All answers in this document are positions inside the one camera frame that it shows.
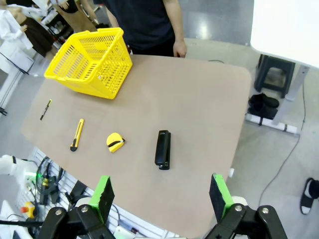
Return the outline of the person's left hand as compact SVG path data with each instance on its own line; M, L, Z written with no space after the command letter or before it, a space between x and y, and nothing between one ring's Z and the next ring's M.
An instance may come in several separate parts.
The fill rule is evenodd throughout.
M173 56L178 58L185 58L187 54L187 46L185 41L176 40L173 44Z

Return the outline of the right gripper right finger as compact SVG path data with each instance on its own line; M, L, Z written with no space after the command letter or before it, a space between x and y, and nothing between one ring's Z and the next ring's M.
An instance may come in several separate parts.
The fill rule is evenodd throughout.
M260 206L253 210L248 205L235 203L223 176L212 174L209 196L217 224L206 239L233 239L244 235L249 239L286 239L287 235L274 207Z

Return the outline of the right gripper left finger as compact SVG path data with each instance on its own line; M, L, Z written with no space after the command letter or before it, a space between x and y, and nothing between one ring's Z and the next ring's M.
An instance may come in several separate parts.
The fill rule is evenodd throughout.
M88 204L70 211L62 207L51 208L41 227L42 239L113 239L106 225L115 197L110 176L101 176Z

